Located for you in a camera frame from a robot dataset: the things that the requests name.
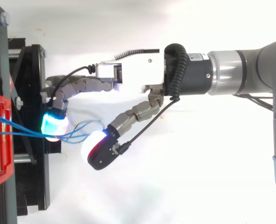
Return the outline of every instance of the white background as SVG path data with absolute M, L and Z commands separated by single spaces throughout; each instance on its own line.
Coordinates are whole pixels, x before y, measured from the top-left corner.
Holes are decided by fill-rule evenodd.
M 47 76 L 127 49 L 256 49 L 276 41 L 276 0 L 0 0 L 9 37 L 48 52 Z M 145 95 L 83 94 L 71 124 L 110 123 Z M 134 136 L 136 124 L 120 142 Z M 168 109 L 101 171 L 63 145 L 49 156 L 51 205 L 19 224 L 276 224 L 272 113 L 232 96 L 191 96 Z

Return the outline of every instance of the metal bolt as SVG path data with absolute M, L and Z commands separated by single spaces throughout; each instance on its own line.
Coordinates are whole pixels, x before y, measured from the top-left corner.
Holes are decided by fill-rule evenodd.
M 0 25 L 6 27 L 9 25 L 9 14 L 6 12 L 0 13 Z
M 21 100 L 21 98 L 20 97 L 17 97 L 16 98 L 16 108 L 17 108 L 17 110 L 19 111 L 19 110 L 21 110 L 21 107 L 24 105 L 24 103 L 23 103 L 23 101 Z
M 41 51 L 41 57 L 46 58 L 47 57 L 47 52 L 45 50 Z

